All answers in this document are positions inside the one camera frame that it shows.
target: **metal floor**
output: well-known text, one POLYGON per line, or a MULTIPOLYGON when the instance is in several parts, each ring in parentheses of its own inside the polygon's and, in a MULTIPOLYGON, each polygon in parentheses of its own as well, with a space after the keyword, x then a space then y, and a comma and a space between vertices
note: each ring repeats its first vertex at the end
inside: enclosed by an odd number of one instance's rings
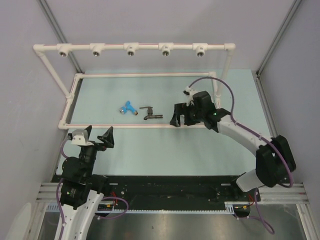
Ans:
MULTIPOLYGON (((113 220, 94 218, 87 240, 306 240, 296 205, 261 205, 275 230, 270 235, 252 219, 223 214, 125 214, 113 220)), ((251 215, 256 216, 253 207, 251 215)), ((39 240, 53 240, 59 213, 47 212, 39 240)))

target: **blue object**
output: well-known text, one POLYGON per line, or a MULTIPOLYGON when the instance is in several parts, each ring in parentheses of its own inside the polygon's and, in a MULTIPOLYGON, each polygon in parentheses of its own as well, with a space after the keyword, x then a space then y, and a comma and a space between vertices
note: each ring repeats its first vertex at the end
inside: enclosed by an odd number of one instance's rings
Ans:
POLYGON ((130 101, 127 101, 124 106, 119 109, 121 114, 126 114, 128 111, 131 111, 134 115, 138 115, 138 111, 134 109, 130 101))

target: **blue valve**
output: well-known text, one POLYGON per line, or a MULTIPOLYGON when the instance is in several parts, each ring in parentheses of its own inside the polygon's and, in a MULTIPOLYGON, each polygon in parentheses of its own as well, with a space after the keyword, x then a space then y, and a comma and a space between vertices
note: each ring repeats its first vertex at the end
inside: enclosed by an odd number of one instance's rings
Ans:
POLYGON ((126 114, 128 111, 131 111, 134 115, 138 115, 138 111, 134 109, 130 101, 127 101, 124 106, 119 109, 121 114, 126 114))

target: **white wall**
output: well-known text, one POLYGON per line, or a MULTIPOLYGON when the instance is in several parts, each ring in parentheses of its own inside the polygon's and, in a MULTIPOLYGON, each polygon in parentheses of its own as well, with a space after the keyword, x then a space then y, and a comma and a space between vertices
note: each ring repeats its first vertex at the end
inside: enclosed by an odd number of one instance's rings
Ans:
MULTIPOLYGON (((3 1, 0 8, 0 239, 20 208, 34 202, 50 180, 63 132, 57 125, 65 105, 40 59, 36 43, 57 44, 35 0, 3 1)), ((68 88, 73 69, 53 60, 68 88)))
MULTIPOLYGON (((232 69, 256 70, 293 0, 48 0, 70 43, 235 43, 232 69)), ((84 70, 222 68, 223 52, 75 53, 84 70)))
POLYGON ((276 127, 289 140, 296 182, 303 181, 320 214, 320 1, 302 1, 291 26, 262 73, 276 127))

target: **faucet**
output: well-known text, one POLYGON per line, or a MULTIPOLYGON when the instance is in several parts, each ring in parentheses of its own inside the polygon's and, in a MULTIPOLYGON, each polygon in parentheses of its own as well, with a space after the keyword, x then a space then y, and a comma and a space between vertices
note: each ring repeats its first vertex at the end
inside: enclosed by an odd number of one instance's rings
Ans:
POLYGON ((143 106, 143 107, 140 107, 140 109, 148 109, 148 111, 147 111, 148 115, 143 118, 144 120, 163 119, 164 118, 163 115, 153 115, 154 112, 152 110, 152 106, 143 106))

